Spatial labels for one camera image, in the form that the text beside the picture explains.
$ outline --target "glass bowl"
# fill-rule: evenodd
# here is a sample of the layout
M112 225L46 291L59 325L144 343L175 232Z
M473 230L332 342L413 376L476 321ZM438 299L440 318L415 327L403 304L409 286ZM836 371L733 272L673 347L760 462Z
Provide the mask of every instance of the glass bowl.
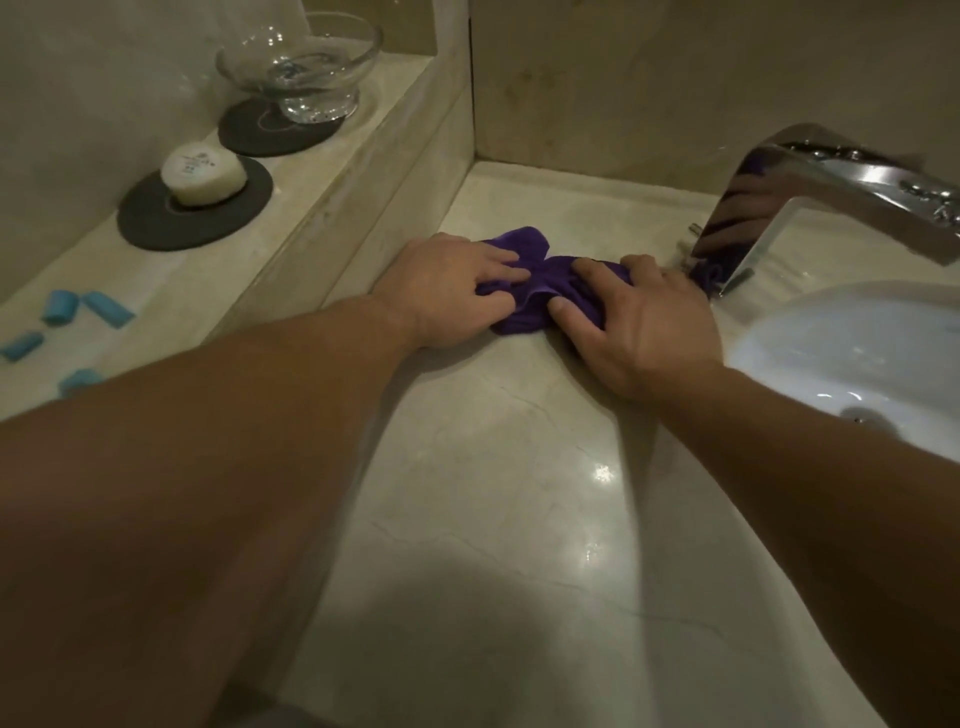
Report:
M264 22L227 36L217 70L237 88L276 103L299 124L344 119L360 103L383 31L348 12L308 12L306 22Z

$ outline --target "marble countertop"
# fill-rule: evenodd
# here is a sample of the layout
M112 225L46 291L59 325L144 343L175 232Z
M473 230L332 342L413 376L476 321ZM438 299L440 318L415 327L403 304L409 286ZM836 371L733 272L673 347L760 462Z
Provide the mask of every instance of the marble countertop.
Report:
M714 202L481 162L444 230L668 260ZM803 292L956 274L805 212L716 310L731 342ZM282 699L356 726L882 726L715 482L562 337L427 352L397 387Z
M124 241L111 215L0 304L0 341L44 330L39 315L57 288L100 290L136 313L130 324L114 330L81 306L70 326L46 329L46 343L27 358L14 364L0 360L0 419L53 399L57 383L78 369L115 376L201 344L264 266L282 255L431 60L383 54L362 84L360 109L339 132L304 152L261 159L274 178L273 198L233 235L194 250L151 253Z

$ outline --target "wrapped soap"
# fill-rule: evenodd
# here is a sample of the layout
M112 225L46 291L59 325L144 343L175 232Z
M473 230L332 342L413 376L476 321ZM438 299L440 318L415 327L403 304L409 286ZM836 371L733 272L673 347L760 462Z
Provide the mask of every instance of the wrapped soap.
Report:
M160 178L184 207L204 207L243 189L247 172L230 150L198 141L175 149L163 162Z

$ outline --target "forearm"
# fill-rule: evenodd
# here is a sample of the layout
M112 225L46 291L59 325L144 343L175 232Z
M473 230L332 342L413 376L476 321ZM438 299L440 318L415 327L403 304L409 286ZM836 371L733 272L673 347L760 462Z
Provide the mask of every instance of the forearm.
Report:
M18 686L6 709L35 711L45 687L73 680L47 708L122 723L123 696L131 722L153 700L154 717L195 718L331 525L411 349L389 311L355 299L0 425L0 642L17 673L2 682Z
M917 719L922 698L948 694L960 660L960 588L948 576L960 567L960 466L729 369L671 376L655 390L666 425L887 719Z

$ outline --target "wall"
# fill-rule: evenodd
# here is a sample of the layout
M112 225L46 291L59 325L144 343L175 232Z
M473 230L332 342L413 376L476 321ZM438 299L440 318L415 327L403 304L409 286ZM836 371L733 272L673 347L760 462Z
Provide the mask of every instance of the wall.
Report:
M437 40L430 0L303 0L308 11L351 12L379 24L384 50L433 56Z
M107 217L173 147L214 128L234 98L213 68L215 3L5 8L0 301ZM429 0L353 4L382 20L389 47L434 48Z
M960 181L949 0L482 0L472 21L482 158L719 192L815 121Z

